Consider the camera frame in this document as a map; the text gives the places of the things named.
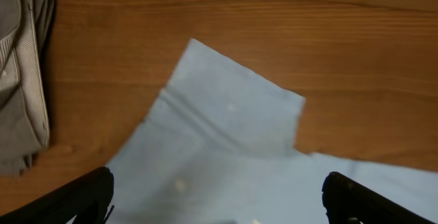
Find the light blue t-shirt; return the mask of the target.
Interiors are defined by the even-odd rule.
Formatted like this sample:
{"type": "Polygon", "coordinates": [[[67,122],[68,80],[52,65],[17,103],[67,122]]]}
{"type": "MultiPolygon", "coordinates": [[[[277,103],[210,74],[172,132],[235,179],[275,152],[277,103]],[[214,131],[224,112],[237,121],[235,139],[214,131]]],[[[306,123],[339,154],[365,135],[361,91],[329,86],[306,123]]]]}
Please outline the light blue t-shirt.
{"type": "Polygon", "coordinates": [[[145,119],[109,161],[110,223],[326,223],[331,171],[437,220],[437,174],[303,154],[305,99],[189,41],[145,119]]]}

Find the folded grey garment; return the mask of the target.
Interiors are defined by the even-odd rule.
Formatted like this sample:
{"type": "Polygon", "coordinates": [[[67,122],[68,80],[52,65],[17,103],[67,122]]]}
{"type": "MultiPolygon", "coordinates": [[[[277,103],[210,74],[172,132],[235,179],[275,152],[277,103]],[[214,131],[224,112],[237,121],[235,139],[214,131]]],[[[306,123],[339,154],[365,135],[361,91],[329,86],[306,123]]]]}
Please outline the folded grey garment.
{"type": "Polygon", "coordinates": [[[1,0],[1,174],[20,175],[48,148],[40,63],[56,0],[1,0]]]}

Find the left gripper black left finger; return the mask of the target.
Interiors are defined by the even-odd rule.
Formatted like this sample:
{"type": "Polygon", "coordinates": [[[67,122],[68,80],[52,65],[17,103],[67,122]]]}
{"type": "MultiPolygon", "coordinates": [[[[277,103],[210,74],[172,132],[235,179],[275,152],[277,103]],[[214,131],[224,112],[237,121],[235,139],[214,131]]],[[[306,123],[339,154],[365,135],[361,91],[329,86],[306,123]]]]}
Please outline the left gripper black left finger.
{"type": "Polygon", "coordinates": [[[114,176],[101,166],[1,216],[11,224],[104,224],[114,207],[114,176]]]}

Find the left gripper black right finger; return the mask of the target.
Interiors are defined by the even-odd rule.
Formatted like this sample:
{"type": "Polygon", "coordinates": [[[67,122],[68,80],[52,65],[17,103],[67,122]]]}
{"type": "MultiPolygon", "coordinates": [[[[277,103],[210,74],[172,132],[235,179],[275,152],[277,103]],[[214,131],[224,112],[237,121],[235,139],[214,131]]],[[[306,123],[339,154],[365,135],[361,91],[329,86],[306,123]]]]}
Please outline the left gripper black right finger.
{"type": "Polygon", "coordinates": [[[322,185],[322,204],[329,224],[433,224],[335,171],[322,185]]]}

